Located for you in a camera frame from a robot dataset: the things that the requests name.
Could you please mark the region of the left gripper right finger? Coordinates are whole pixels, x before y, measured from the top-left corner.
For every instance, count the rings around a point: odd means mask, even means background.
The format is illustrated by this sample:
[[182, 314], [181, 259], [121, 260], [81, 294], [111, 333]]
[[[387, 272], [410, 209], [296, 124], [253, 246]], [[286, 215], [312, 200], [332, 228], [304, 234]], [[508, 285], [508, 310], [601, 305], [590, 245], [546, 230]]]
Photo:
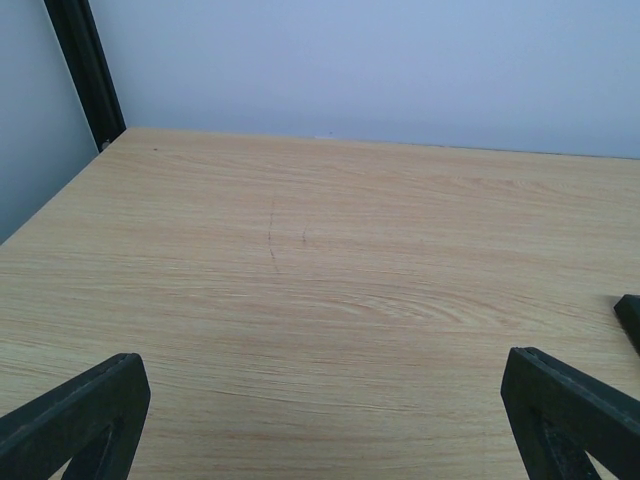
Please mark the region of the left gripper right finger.
[[639, 401], [533, 347], [509, 351], [501, 397], [528, 477], [639, 477]]

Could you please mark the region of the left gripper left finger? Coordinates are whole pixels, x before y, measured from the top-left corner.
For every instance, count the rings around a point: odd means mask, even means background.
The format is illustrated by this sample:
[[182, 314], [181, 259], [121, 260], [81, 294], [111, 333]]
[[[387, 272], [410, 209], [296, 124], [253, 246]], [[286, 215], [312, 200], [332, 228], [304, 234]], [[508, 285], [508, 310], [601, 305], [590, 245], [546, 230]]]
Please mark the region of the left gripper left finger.
[[1, 418], [1, 477], [125, 479], [149, 403], [141, 356], [117, 354]]

